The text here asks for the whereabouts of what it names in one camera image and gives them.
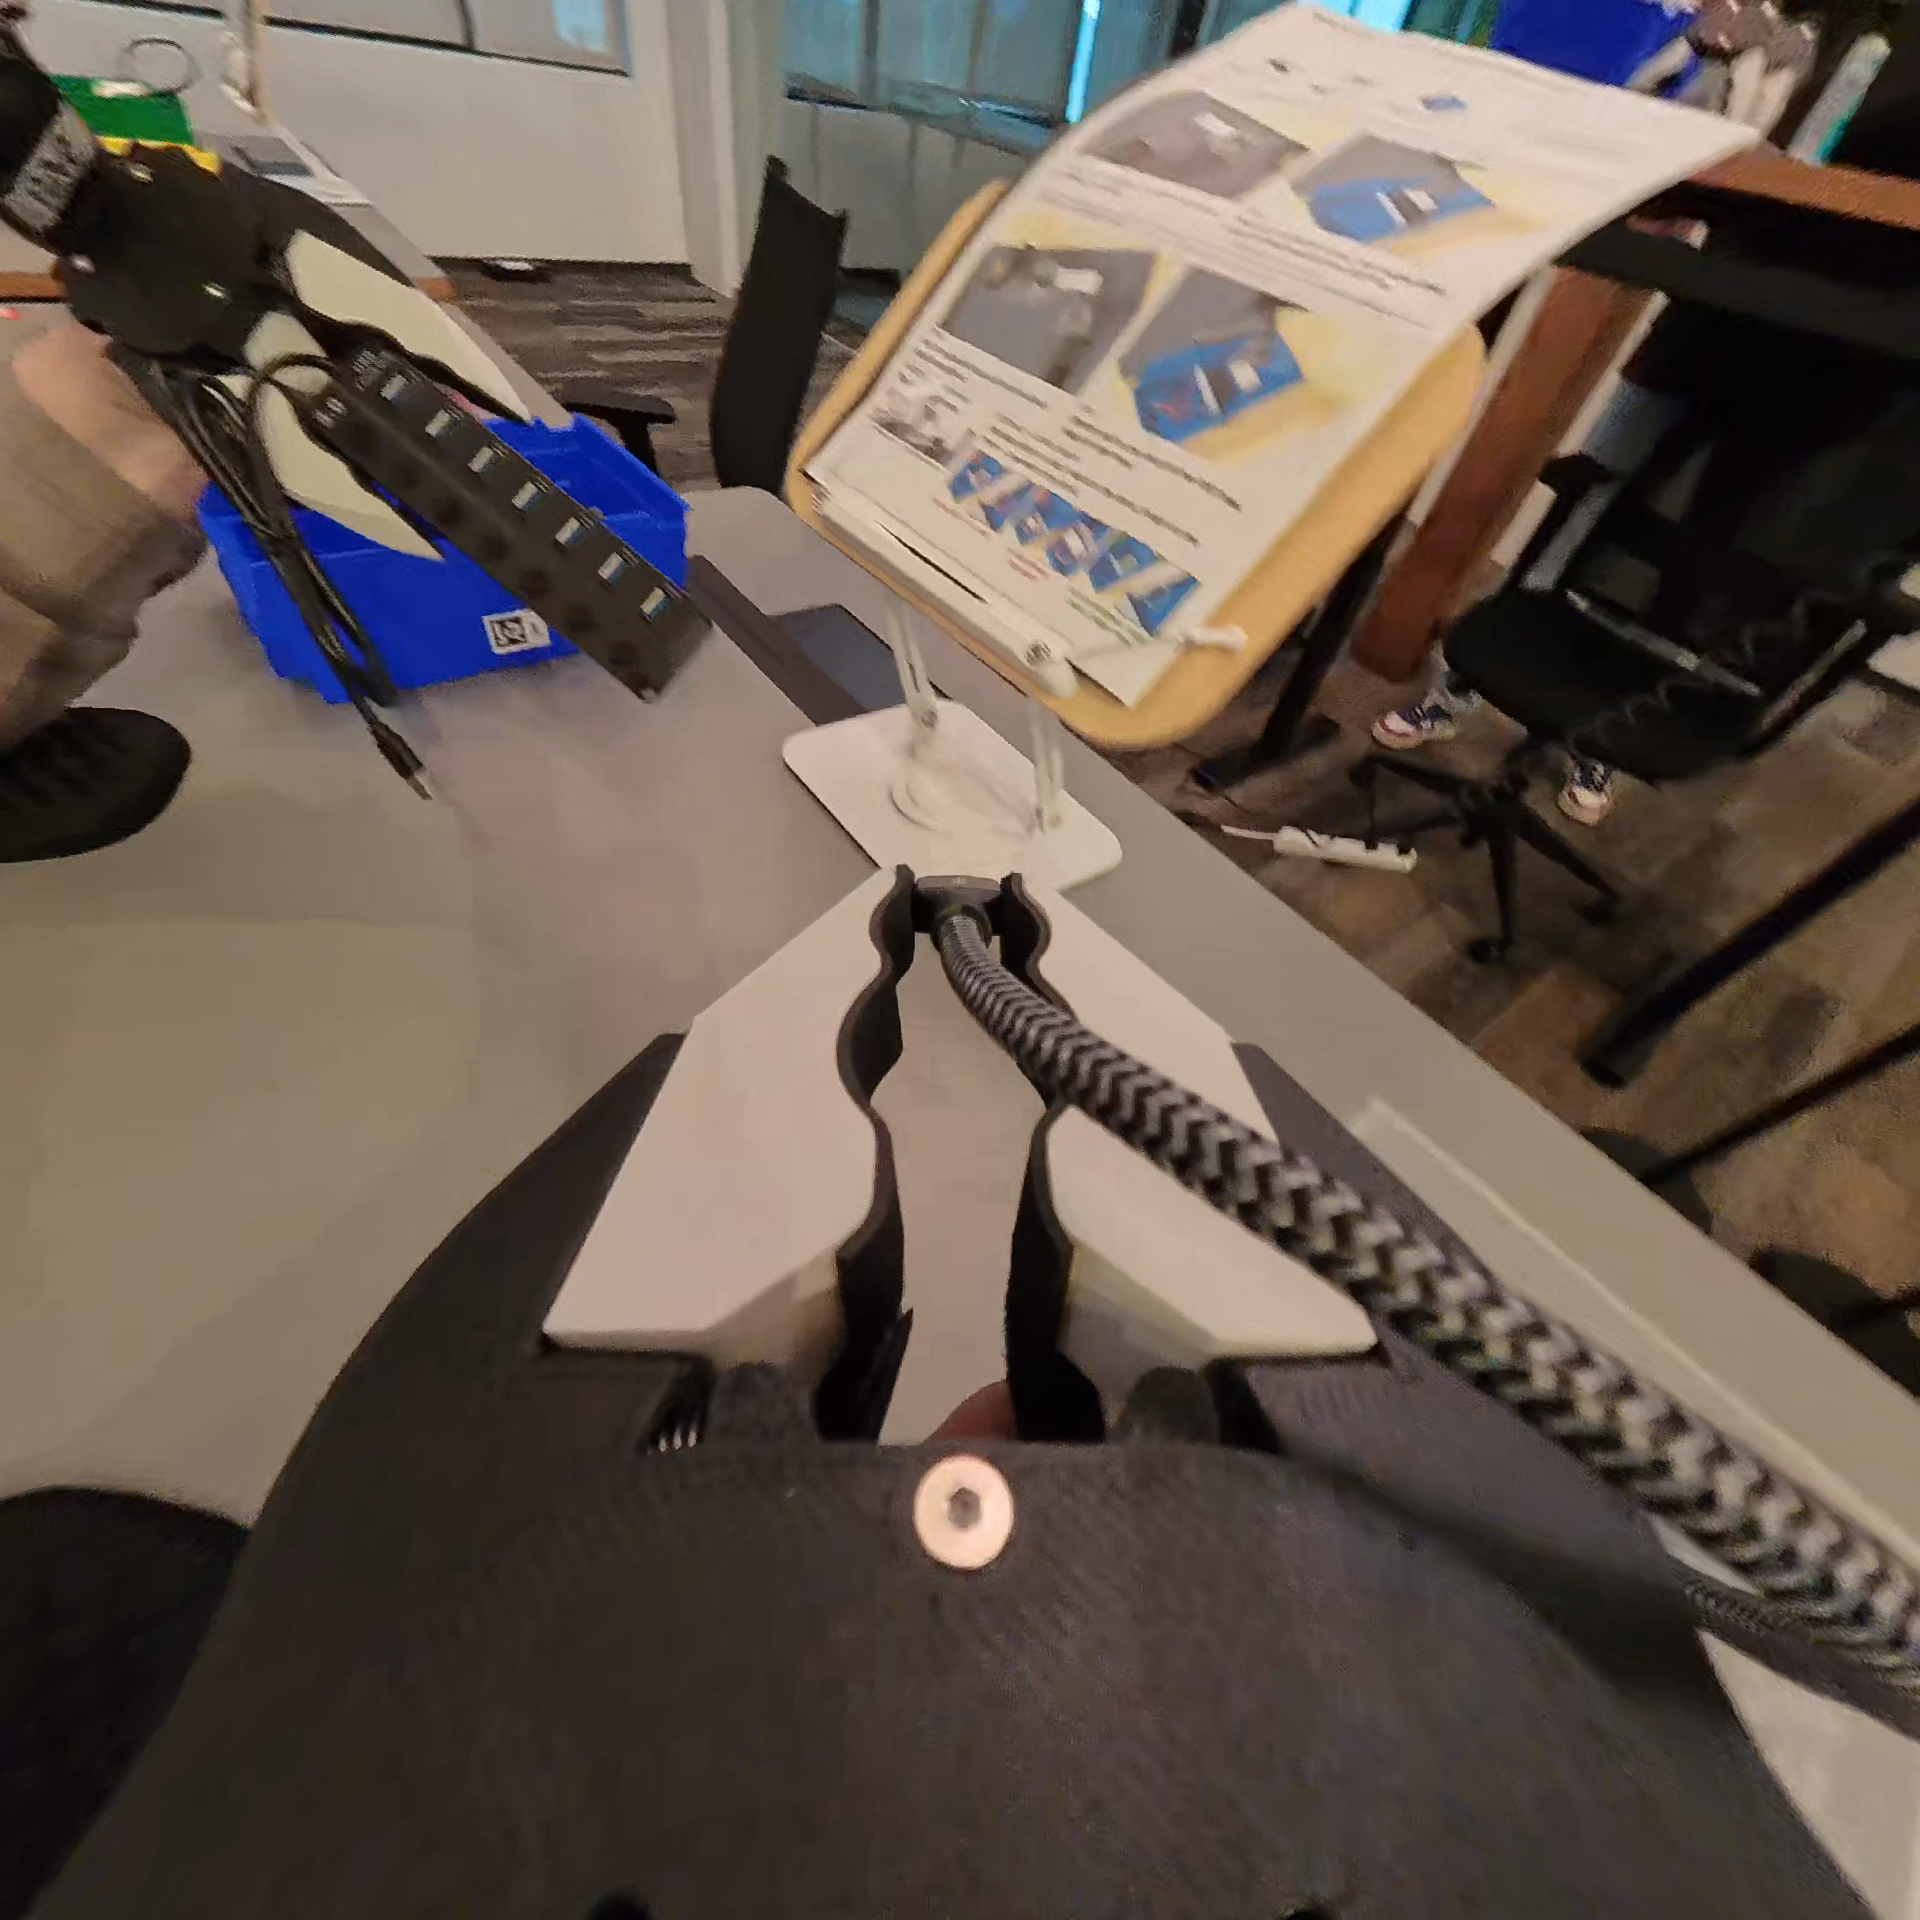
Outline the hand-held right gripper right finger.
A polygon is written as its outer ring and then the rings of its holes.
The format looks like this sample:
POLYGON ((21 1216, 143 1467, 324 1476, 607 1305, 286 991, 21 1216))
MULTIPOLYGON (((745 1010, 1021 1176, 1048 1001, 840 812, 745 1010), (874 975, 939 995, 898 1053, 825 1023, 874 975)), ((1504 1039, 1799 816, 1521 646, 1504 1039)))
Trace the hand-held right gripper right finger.
MULTIPOLYGON (((1226 1031, 1053 889, 1039 984, 1100 1039, 1273 1136, 1226 1031)), ((1077 1109, 1044 1119, 1039 1197, 1064 1230, 1068 1360, 1119 1404, 1160 1365, 1361 1359, 1363 1313, 1077 1109)))

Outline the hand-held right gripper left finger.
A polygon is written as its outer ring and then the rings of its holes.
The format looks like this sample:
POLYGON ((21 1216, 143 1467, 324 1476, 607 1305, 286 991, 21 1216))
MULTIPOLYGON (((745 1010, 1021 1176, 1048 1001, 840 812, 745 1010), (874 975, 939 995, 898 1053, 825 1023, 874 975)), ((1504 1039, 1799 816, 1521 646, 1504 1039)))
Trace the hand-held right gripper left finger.
POLYGON ((914 876, 879 871, 707 1001, 548 1305, 548 1343, 767 1360, 883 1409, 904 1222, 874 1090, 902 1062, 914 876))

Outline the blue plastic bin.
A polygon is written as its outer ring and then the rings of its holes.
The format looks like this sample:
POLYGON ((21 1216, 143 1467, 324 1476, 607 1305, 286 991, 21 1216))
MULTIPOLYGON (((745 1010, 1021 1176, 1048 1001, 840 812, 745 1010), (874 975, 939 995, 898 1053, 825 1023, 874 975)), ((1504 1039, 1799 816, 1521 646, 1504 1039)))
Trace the blue plastic bin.
MULTIPOLYGON (((601 425, 501 422, 499 435, 671 585, 685 585, 685 498, 601 425)), ((302 506, 295 523, 400 692, 573 657, 554 626, 452 551, 439 562, 404 559, 302 506)), ((274 675, 339 704, 336 672, 224 494, 203 494, 200 527, 274 675)))

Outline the black multi-port hub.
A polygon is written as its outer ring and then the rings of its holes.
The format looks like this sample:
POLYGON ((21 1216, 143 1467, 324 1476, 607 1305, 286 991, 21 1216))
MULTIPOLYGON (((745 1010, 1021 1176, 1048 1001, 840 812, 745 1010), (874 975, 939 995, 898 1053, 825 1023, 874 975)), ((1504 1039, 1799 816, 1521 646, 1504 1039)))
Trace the black multi-port hub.
POLYGON ((707 617, 601 513, 460 407, 415 361, 363 349, 295 410, 354 483, 477 566, 636 697, 659 697, 707 617))

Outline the green plastic bin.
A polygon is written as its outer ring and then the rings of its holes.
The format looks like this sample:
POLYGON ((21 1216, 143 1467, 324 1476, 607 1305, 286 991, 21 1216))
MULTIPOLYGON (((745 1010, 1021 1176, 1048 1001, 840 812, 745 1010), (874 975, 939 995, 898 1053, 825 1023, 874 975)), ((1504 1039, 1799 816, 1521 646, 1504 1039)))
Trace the green plastic bin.
POLYGON ((154 91, 120 77, 55 74, 63 99, 110 150, 126 145, 192 146, 189 110, 177 91, 154 91))

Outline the black office chair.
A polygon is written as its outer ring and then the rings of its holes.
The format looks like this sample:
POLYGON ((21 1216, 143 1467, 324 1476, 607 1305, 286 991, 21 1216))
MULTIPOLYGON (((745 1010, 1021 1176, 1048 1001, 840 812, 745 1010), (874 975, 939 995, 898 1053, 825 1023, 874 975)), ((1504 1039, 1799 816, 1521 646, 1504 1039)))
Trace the black office chair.
POLYGON ((1546 759, 1688 782, 1767 755, 1878 644, 1916 625, 1916 382, 1842 396, 1646 398, 1641 417, 1553 459, 1551 509, 1507 582, 1435 646, 1483 709, 1445 745, 1372 746, 1351 779, 1379 825, 1380 779, 1441 796, 1405 819, 1490 860, 1495 928, 1519 941, 1519 856, 1576 879, 1606 923, 1618 889, 1531 806, 1546 759))
POLYGON ((779 494, 840 295, 849 217, 807 199, 779 158, 707 393, 707 466, 722 490, 779 494))

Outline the black rounded pad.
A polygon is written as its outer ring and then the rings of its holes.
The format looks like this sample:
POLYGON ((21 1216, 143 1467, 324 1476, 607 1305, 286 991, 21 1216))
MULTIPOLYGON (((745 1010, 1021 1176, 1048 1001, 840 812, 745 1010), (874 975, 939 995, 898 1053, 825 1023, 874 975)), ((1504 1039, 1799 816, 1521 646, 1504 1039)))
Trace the black rounded pad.
POLYGON ((2 1497, 2 1916, 25 1916, 168 1713, 252 1528, 106 1488, 2 1497))
POLYGON ((189 763, 189 742, 156 716, 68 709, 2 750, 2 866, 126 842, 167 812, 189 763))

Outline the white power strip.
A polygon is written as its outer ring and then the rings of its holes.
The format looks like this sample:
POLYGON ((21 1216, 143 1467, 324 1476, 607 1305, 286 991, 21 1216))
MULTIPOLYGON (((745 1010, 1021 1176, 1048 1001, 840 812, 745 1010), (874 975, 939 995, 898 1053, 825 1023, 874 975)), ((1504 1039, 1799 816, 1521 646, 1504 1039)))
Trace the white power strip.
POLYGON ((1218 831, 1239 844, 1260 844, 1273 860, 1313 862, 1324 869, 1355 869, 1380 876, 1408 876, 1419 866, 1419 851, 1410 842, 1390 836, 1343 836, 1327 828, 1239 828, 1218 825, 1218 831))

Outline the long wooden workbench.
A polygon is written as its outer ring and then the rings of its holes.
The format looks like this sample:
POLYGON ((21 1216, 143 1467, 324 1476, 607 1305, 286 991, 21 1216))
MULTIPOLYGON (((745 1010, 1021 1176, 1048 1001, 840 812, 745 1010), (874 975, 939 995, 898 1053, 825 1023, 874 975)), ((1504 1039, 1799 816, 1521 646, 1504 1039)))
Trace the long wooden workbench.
POLYGON ((1916 367, 1916 183, 1739 150, 1655 190, 1558 265, 1916 367))

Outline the brown wooden post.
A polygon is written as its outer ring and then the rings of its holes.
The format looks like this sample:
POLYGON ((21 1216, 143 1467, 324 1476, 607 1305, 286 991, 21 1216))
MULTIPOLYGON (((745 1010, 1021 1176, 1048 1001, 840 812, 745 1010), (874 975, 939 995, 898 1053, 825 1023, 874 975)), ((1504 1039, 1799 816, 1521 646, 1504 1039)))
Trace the brown wooden post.
POLYGON ((1495 332, 1469 428, 1422 487, 1419 516, 1380 570, 1348 657, 1412 679, 1483 582, 1536 474, 1563 447, 1652 322, 1659 296, 1575 268, 1534 275, 1495 332))

